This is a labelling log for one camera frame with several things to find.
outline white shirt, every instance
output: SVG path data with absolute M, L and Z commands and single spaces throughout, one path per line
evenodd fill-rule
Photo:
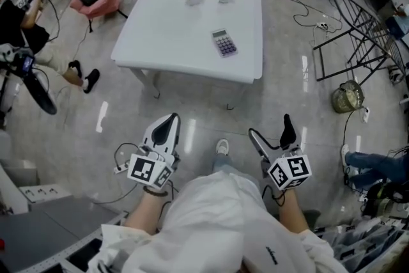
M 98 262 L 113 272 L 237 272 L 242 260 L 258 272 L 346 272 L 329 244 L 311 231 L 289 232 L 265 208 L 248 179 L 223 171 L 189 182 L 160 233 L 102 225 Z

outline bracelet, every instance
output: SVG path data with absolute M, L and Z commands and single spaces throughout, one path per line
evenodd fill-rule
M 157 193 L 155 191 L 149 190 L 148 187 L 145 185 L 143 186 L 143 191 L 155 197 L 166 197 L 167 196 L 167 191 L 162 192 L 162 193 Z

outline shoe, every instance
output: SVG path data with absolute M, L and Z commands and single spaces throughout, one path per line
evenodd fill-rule
M 72 61 L 68 64 L 69 68 L 75 68 L 78 72 L 78 76 L 81 78 L 82 77 L 82 72 L 81 72 L 81 64 L 79 63 L 79 61 L 75 60 Z
M 229 155 L 229 141 L 227 139 L 220 139 L 216 144 L 216 153 L 222 153 L 223 155 Z
M 85 93 L 90 93 L 93 86 L 97 82 L 97 80 L 100 78 L 100 71 L 98 71 L 96 68 L 92 70 L 92 72 L 85 78 L 88 80 L 88 87 L 84 90 Z
M 344 170 L 348 167 L 346 160 L 345 160 L 345 155 L 348 152 L 350 152 L 350 147 L 347 144 L 344 144 L 343 147 L 341 148 L 341 160 L 343 162 Z

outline black shoe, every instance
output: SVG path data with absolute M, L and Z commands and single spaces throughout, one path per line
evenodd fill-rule
M 95 85 L 97 80 L 100 78 L 100 71 L 96 68 L 92 70 L 92 72 L 85 78 L 88 80 L 88 87 L 84 90 L 85 93 L 90 93 L 92 87 Z
M 68 67 L 72 68 L 74 67 L 78 71 L 78 76 L 81 78 L 82 77 L 82 72 L 81 72 L 81 64 L 79 61 L 75 60 L 72 61 L 68 64 Z

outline calculator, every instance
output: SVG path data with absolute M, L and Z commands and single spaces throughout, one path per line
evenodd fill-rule
M 228 57 L 237 54 L 236 45 L 228 35 L 225 29 L 212 32 L 213 41 L 219 50 L 220 56 Z

